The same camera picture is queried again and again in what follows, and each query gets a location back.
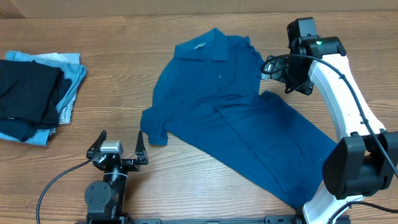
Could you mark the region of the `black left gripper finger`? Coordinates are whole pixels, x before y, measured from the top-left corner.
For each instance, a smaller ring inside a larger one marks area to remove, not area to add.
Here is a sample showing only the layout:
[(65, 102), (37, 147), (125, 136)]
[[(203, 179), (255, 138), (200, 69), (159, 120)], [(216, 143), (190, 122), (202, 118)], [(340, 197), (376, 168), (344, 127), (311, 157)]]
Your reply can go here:
[(89, 147), (86, 152), (87, 158), (93, 158), (97, 152), (100, 152), (100, 147), (102, 143), (106, 140), (107, 133), (106, 130), (102, 130), (101, 134), (98, 136), (97, 140)]
[(147, 151), (146, 151), (146, 148), (145, 148), (145, 145), (144, 145), (144, 139), (143, 139), (142, 131), (139, 131), (138, 135), (137, 135), (135, 154), (136, 154), (136, 164), (138, 164), (138, 165), (148, 165), (149, 158), (147, 156)]

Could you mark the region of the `blue polo shirt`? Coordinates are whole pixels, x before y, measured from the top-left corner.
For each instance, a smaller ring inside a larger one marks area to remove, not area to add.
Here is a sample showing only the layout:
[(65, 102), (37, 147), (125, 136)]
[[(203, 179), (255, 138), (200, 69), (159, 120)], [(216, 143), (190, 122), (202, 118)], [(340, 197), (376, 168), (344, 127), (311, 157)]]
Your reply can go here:
[(335, 142), (275, 93), (260, 92), (262, 64), (248, 37), (218, 29), (176, 45), (141, 130), (161, 146), (174, 134), (299, 208), (318, 190)]

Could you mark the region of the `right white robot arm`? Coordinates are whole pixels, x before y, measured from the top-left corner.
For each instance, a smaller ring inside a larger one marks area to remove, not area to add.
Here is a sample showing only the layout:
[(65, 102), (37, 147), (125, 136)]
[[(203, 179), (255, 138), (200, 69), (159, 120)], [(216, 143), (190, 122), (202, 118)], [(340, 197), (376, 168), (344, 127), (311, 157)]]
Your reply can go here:
[[(287, 26), (290, 52), (262, 58), (248, 37), (212, 29), (176, 45), (142, 113), (141, 133), (164, 146), (173, 134), (293, 207), (265, 223), (349, 223), (345, 211), (397, 176), (397, 133), (363, 98), (337, 37), (311, 17)], [(336, 131), (330, 139), (262, 80), (285, 92), (318, 88)]]

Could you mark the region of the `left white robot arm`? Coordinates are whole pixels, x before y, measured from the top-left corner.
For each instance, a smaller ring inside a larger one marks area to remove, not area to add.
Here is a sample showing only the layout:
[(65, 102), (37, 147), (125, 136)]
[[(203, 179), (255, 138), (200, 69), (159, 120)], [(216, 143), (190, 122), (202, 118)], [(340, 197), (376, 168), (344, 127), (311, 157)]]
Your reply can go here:
[(87, 150), (86, 157), (104, 172), (103, 180), (91, 183), (85, 190), (87, 204), (86, 224), (128, 224), (133, 220), (123, 211), (129, 172), (140, 171), (148, 159), (139, 133), (136, 158), (124, 159), (121, 141), (108, 141), (103, 130)]

